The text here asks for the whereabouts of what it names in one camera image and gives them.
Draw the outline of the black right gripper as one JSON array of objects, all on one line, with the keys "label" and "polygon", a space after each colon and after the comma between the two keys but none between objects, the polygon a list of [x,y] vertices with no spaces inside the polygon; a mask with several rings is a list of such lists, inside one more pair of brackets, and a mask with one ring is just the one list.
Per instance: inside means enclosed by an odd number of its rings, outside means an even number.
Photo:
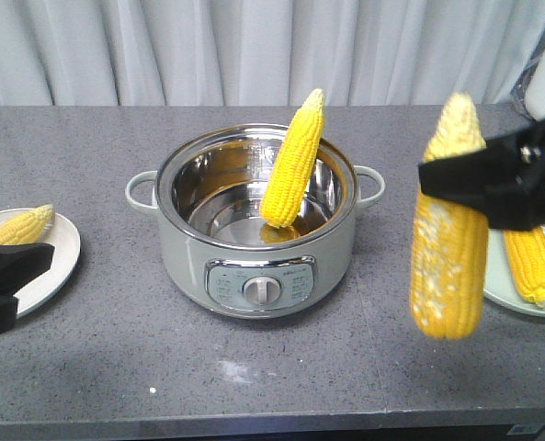
[{"label": "black right gripper", "polygon": [[545,225],[545,119],[488,139],[482,152],[420,164],[418,176],[423,194],[477,210],[492,229]]}]

